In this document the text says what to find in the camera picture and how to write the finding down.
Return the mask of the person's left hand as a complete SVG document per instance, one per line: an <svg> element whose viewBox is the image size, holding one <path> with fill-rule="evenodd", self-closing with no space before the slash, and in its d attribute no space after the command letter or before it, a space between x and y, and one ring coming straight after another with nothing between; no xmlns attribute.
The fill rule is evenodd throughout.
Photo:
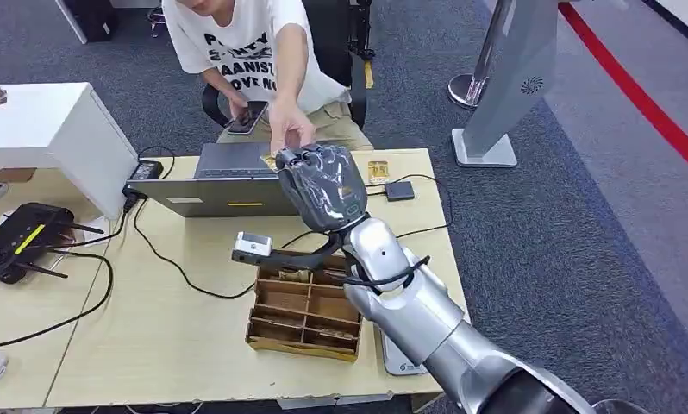
<svg viewBox="0 0 688 414"><path fill-rule="evenodd" d="M316 129L295 98L277 97L270 105L269 124L272 155L285 147L304 147L314 142Z"/></svg>

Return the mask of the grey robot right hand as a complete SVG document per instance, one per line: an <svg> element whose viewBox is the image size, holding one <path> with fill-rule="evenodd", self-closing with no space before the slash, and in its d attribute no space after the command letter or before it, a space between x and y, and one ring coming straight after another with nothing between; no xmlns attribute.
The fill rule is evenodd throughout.
<svg viewBox="0 0 688 414"><path fill-rule="evenodd" d="M368 193L346 147L284 148L275 161L284 194L311 230L337 231L366 215Z"/></svg>

